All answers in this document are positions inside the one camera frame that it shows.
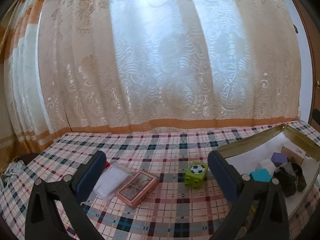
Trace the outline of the grey black sock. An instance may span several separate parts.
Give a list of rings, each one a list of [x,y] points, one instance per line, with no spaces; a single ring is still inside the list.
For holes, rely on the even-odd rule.
[[[303,170],[298,164],[281,164],[275,169],[273,177],[279,180],[285,197],[291,197],[297,191],[302,192],[306,188]]]

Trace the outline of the purple block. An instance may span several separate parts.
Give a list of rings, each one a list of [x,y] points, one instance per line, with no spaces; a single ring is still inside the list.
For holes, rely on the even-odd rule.
[[[285,154],[274,152],[271,157],[271,161],[275,165],[275,167],[279,167],[281,164],[287,163],[288,159]]]

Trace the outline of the white cardboard box red seal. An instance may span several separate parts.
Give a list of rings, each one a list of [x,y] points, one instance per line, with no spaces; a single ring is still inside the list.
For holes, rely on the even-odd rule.
[[[284,145],[281,148],[281,153],[286,155],[287,159],[291,163],[301,165],[304,161],[306,152],[298,146]]]

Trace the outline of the green soccer dice cube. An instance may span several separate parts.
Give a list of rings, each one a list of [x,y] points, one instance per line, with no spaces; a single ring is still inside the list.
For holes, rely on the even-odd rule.
[[[193,161],[184,175],[184,184],[190,189],[199,190],[207,179],[208,165]]]

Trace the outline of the clear plastic toothpick box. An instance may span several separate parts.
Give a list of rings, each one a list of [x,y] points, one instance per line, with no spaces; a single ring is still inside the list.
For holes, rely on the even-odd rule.
[[[111,200],[133,173],[124,165],[112,163],[99,177],[93,191],[103,200]]]

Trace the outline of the teal block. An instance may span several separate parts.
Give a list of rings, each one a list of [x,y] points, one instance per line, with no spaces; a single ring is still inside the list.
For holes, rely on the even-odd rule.
[[[265,168],[253,171],[249,175],[254,181],[268,183],[272,179],[272,176],[269,174],[268,170]]]

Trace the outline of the grey knitted cloth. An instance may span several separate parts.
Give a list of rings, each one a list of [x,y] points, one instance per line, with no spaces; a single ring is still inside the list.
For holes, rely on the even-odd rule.
[[[11,183],[16,176],[18,176],[23,169],[25,168],[25,164],[23,161],[18,161],[16,163],[10,163],[4,173],[1,174],[1,184],[0,189],[1,192]]]

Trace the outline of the gold tin storage box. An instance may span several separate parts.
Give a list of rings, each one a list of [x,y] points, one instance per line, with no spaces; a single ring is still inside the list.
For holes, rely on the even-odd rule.
[[[284,163],[300,166],[306,187],[285,199],[292,217],[311,191],[319,173],[319,133],[310,125],[294,121],[277,126],[237,127],[230,142],[217,151],[240,174],[266,169],[273,174]]]

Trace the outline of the dark brown chair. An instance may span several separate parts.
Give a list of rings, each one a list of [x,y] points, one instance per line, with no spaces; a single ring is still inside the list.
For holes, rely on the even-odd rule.
[[[28,153],[22,156],[15,157],[12,163],[17,163],[18,161],[23,161],[25,165],[28,165],[32,160],[34,160],[40,153]]]

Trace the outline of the cream lace curtain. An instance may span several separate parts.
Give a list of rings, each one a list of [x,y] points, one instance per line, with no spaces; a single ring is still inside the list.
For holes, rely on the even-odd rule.
[[[14,0],[1,20],[1,152],[66,132],[303,118],[284,0]]]

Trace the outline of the wooden door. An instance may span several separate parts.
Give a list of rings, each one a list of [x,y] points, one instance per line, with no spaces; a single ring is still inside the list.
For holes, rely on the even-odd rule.
[[[302,65],[300,118],[319,131],[319,31],[300,0],[291,0],[299,21],[296,24]]]

